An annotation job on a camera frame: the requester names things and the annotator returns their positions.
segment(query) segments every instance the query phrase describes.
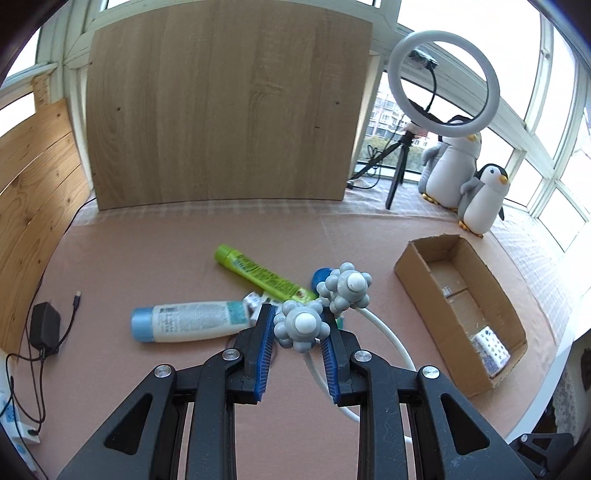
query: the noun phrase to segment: window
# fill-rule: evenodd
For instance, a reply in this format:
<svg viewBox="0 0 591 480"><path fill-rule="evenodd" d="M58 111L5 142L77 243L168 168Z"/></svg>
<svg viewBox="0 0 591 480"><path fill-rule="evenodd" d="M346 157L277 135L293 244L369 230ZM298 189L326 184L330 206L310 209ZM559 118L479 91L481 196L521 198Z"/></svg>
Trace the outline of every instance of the window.
<svg viewBox="0 0 591 480"><path fill-rule="evenodd" d="M35 113L35 99L29 93L0 110L0 137Z"/></svg>
<svg viewBox="0 0 591 480"><path fill-rule="evenodd" d="M124 3L127 3L129 0L108 0L107 1L107 8L113 8L116 7L117 5L121 5Z"/></svg>
<svg viewBox="0 0 591 480"><path fill-rule="evenodd" d="M481 134L482 150L478 160L476 160L476 168L480 170L487 163L495 163L505 168L509 163L509 157L513 153L513 147L490 128L485 128Z"/></svg>
<svg viewBox="0 0 591 480"><path fill-rule="evenodd" d="M591 212L591 188L589 187L589 180L591 180L591 137L584 116L573 155L570 157L560 180L587 211Z"/></svg>
<svg viewBox="0 0 591 480"><path fill-rule="evenodd" d="M424 88L419 87L406 80L402 81L402 86L404 88L404 92L406 93L406 95L414 102L417 102L419 105L427 106L429 101L431 101L431 97L433 94L428 90L425 90ZM378 87L378 94L382 98L376 99L376 105L378 103L378 100L384 101L385 98L386 102L392 102L394 104L394 108L398 109L398 105L396 105L394 97L390 92L387 73L382 74L382 78L380 80ZM464 112L454 104L448 102L447 100L444 100L439 96L435 97L430 112L443 121L448 121L455 115L466 115L466 112ZM382 114L382 122L386 121L384 119L384 116L386 115ZM391 117L392 124L390 127L390 132L382 134L383 130L378 128L377 132L374 134L373 129L367 129L365 133L366 138L363 141L358 161L367 161L368 145L371 145L372 147L377 148L379 150L383 150L386 145L386 142L389 140L393 132L396 132L393 141L399 139L402 130L404 129L409 120L410 119L400 111L399 115ZM416 138L413 141L413 146L410 148L410 151L408 153L407 170L415 173L421 173L423 171L423 164L421 162L421 156L423 154L423 151L428 147L436 145L437 142L438 137L434 133L429 133L426 137ZM477 166L482 167L486 163L496 163L501 167L505 167L507 165L507 162L509 161L509 157L511 156L512 152L513 147L511 147L507 142L505 142L492 130L487 128L482 133L482 151L477 161ZM386 157L384 159L383 165L395 167L397 162L398 150L394 151L392 154Z"/></svg>
<svg viewBox="0 0 591 480"><path fill-rule="evenodd" d="M503 99L525 117L540 53L540 15L527 0L402 0L398 22L415 31L445 30L471 41L495 69ZM476 60L461 48L441 46L484 78Z"/></svg>
<svg viewBox="0 0 591 480"><path fill-rule="evenodd" d="M557 189L542 211L540 221L565 251L585 223L577 210Z"/></svg>
<svg viewBox="0 0 591 480"><path fill-rule="evenodd" d="M534 196L541 181L542 175L531 166L530 162L524 160L521 162L519 170L511 182L509 193L506 197L507 200L511 200L512 202L519 203L526 207Z"/></svg>
<svg viewBox="0 0 591 480"><path fill-rule="evenodd" d="M37 43L39 42L39 30L37 30L33 36L29 39L27 44L22 48L18 54L17 59L10 67L7 77L14 75L15 73L21 72L29 67L35 65L37 61Z"/></svg>
<svg viewBox="0 0 591 480"><path fill-rule="evenodd" d="M554 56L546 102L535 134L554 157L570 112L574 89L574 58L570 47L554 29Z"/></svg>

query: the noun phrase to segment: small box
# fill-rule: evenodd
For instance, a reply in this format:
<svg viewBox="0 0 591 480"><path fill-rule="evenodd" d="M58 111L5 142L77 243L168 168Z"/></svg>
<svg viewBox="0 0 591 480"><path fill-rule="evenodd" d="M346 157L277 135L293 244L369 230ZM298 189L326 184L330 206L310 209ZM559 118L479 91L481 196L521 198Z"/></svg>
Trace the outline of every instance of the small box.
<svg viewBox="0 0 591 480"><path fill-rule="evenodd" d="M394 270L465 396L496 387L525 354L527 339L517 312L466 239L440 235L413 240ZM470 342L487 326L511 356L494 378Z"/></svg>

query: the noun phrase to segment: blue cap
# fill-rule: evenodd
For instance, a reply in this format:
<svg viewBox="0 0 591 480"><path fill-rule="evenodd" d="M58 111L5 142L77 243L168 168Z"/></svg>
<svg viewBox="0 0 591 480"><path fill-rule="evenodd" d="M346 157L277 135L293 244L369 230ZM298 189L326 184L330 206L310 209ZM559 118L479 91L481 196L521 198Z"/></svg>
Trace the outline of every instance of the blue cap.
<svg viewBox="0 0 591 480"><path fill-rule="evenodd" d="M153 342L152 307L134 309L131 312L131 335L138 342Z"/></svg>
<svg viewBox="0 0 591 480"><path fill-rule="evenodd" d="M314 293L318 293L316 291L316 287L318 286L318 283L326 280L329 277L330 272L332 272L332 271L333 271L332 268L324 267L324 268L319 268L318 270L316 270L314 272L314 275L312 275L312 285L311 285L312 291Z"/></svg>

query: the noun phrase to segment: ring light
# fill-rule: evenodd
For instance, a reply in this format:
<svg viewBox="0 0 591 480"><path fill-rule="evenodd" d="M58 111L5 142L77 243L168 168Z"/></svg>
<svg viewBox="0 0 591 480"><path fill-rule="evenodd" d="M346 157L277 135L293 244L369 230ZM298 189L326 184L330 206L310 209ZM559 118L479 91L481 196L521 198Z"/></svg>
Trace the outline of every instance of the ring light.
<svg viewBox="0 0 591 480"><path fill-rule="evenodd" d="M411 105L406 93L404 93L404 89L402 88L402 63L407 58L407 55L419 45L433 41L451 43L452 45L456 45L467 51L478 62L478 65L480 65L480 68L482 68L486 77L488 91L486 94L485 106L475 118L464 124L440 124L425 117L420 111ZM430 132L441 135L442 137L468 137L469 135L474 135L484 130L492 122L492 119L499 109L499 102L501 101L499 80L496 77L496 73L492 68L491 63L485 55L465 38L439 30L413 32L398 42L392 50L388 62L388 83L390 84L392 95L394 95L398 106L404 113L406 113L406 115L408 115L413 123L429 130Z"/></svg>

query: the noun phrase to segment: power adapter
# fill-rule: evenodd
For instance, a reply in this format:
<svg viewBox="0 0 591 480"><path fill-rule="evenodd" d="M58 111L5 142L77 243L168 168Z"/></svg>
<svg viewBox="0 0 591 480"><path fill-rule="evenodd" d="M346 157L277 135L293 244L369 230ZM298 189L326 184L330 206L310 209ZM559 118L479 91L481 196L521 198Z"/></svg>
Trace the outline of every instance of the power adapter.
<svg viewBox="0 0 591 480"><path fill-rule="evenodd" d="M60 321L60 314L49 302L44 301L33 307L29 343L39 352L43 351L44 357L58 351Z"/></svg>

